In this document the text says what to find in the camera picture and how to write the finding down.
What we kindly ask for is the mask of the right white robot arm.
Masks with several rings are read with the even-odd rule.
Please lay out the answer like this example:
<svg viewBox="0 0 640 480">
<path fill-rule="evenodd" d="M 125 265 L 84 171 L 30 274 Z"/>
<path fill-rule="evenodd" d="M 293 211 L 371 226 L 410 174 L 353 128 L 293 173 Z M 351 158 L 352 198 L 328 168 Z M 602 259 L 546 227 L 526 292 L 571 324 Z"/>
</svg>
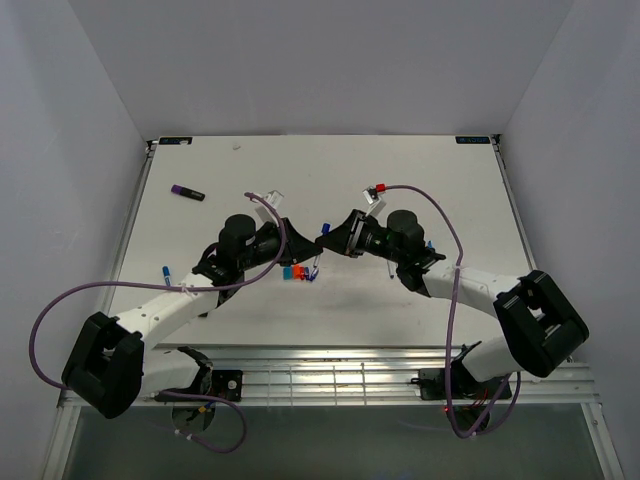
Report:
<svg viewBox="0 0 640 480">
<path fill-rule="evenodd" d="M 533 270 L 516 277 L 458 267 L 428 245 L 408 210 L 392 212 L 385 225 L 354 210 L 315 242 L 339 255 L 371 254 L 390 261 L 408 290 L 465 305 L 499 322 L 500 336 L 452 361 L 451 382 L 464 397 L 511 373 L 546 378 L 589 337 L 586 323 L 550 275 Z"/>
</svg>

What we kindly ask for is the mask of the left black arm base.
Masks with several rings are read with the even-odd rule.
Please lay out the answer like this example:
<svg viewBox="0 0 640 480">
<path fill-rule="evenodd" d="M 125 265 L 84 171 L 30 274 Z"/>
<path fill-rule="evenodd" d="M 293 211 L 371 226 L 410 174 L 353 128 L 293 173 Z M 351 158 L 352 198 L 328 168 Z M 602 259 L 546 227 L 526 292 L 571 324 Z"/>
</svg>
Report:
<svg viewBox="0 0 640 480">
<path fill-rule="evenodd" d="M 242 370 L 216 369 L 212 359 L 189 346 L 181 346 L 174 353 L 179 354 L 179 360 L 189 358 L 196 370 L 187 375 L 186 386 L 161 388 L 154 397 L 156 401 L 186 402 L 203 400 L 204 397 L 216 397 L 236 403 L 241 401 Z"/>
</svg>

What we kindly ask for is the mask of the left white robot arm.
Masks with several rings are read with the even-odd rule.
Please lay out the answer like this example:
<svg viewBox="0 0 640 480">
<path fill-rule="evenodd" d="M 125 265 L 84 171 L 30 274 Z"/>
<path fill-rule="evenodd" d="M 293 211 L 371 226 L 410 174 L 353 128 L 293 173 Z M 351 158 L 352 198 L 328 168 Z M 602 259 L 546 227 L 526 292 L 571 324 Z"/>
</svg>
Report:
<svg viewBox="0 0 640 480">
<path fill-rule="evenodd" d="M 63 384 L 107 419 L 124 413 L 140 395 L 205 397 L 212 387 L 206 356 L 190 347 L 165 356 L 153 356 L 152 349 L 230 300 L 246 271 L 267 263 L 292 266 L 321 252 L 288 219 L 258 226 L 248 215 L 229 217 L 176 291 L 113 317 L 97 312 L 85 321 L 63 369 Z"/>
</svg>

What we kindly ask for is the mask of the small blue capped pen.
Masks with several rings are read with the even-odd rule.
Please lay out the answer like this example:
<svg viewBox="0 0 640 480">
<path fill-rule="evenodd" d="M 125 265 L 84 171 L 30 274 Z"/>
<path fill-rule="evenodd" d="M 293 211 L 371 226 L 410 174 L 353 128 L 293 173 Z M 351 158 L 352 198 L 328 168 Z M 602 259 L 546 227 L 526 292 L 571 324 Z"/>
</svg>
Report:
<svg viewBox="0 0 640 480">
<path fill-rule="evenodd" d="M 318 271 L 318 273 L 319 273 L 320 260 L 321 260 L 321 255 L 317 255 L 317 256 L 314 258 L 314 261 L 313 261 L 313 264 L 312 264 L 311 272 Z"/>
</svg>

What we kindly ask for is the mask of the purple capped black highlighter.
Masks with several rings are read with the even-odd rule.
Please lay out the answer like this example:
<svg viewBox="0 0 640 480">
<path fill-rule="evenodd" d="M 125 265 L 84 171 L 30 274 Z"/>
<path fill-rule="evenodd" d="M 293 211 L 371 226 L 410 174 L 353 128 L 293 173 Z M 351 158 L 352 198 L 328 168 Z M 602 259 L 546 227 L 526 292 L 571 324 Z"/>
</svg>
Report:
<svg viewBox="0 0 640 480">
<path fill-rule="evenodd" d="M 199 192 L 181 185 L 177 185 L 177 184 L 174 184 L 171 187 L 171 192 L 175 195 L 188 198 L 190 200 L 198 201 L 198 202 L 202 202 L 206 198 L 205 194 L 202 192 Z"/>
</svg>

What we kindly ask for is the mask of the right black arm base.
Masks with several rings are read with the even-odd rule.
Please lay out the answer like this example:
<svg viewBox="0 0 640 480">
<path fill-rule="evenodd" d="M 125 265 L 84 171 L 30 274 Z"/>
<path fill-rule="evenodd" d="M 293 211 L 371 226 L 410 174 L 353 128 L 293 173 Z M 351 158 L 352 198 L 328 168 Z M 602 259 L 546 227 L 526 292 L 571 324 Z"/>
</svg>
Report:
<svg viewBox="0 0 640 480">
<path fill-rule="evenodd" d="M 471 346 L 462 346 L 461 352 L 451 361 L 450 383 L 453 400 L 473 399 L 489 400 L 499 389 L 503 376 L 493 377 L 487 381 L 476 381 L 462 365 L 462 360 L 469 351 L 475 349 L 480 341 Z M 422 400 L 445 400 L 445 368 L 422 368 L 416 377 L 410 380 L 419 388 Z"/>
</svg>

